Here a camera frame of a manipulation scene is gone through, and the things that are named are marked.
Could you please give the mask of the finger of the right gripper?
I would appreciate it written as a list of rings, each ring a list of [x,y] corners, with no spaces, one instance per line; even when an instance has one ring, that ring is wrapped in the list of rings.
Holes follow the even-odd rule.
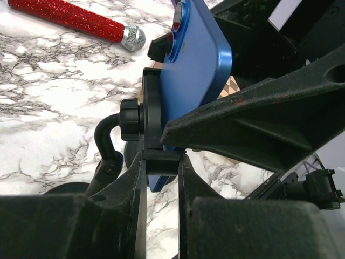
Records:
[[[161,141],[279,173],[344,131],[344,47],[168,122]]]

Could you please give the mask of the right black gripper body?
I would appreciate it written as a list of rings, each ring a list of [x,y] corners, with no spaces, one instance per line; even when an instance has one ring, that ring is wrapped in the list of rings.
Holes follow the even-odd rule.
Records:
[[[240,88],[280,78],[344,47],[344,1],[301,1],[281,28],[280,1],[222,1],[209,10],[231,47],[230,76]],[[151,42],[151,59],[163,62],[169,32]]]

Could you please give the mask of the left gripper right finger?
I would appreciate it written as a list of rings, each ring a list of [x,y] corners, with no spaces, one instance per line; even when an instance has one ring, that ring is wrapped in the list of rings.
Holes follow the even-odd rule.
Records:
[[[178,169],[179,258],[344,258],[322,215],[338,209],[334,171],[285,185],[283,200],[230,200],[184,156]]]

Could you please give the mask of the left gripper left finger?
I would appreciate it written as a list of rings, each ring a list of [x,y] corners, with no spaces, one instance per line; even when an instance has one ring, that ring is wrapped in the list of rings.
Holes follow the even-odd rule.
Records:
[[[102,191],[1,197],[1,258],[145,258],[141,153]]]

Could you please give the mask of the blue case phone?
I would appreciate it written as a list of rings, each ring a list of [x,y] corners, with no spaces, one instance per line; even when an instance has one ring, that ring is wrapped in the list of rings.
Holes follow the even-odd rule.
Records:
[[[162,68],[143,73],[144,155],[152,192],[178,170],[183,147],[161,143],[167,122],[215,101],[230,76],[232,50],[204,1],[180,1],[163,41]]]

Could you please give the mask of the black phone stand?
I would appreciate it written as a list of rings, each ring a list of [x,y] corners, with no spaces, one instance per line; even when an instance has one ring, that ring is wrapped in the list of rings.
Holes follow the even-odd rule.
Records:
[[[143,70],[143,102],[124,99],[120,112],[104,118],[96,127],[94,140],[101,155],[90,183],[71,182],[54,187],[48,194],[82,193],[92,196],[114,182],[120,175],[127,141],[143,140],[147,185],[152,192],[159,192],[178,174],[181,151],[166,151],[161,143],[161,69]]]
[[[127,141],[124,147],[124,160],[126,167],[129,168],[138,152],[143,150],[143,140]]]

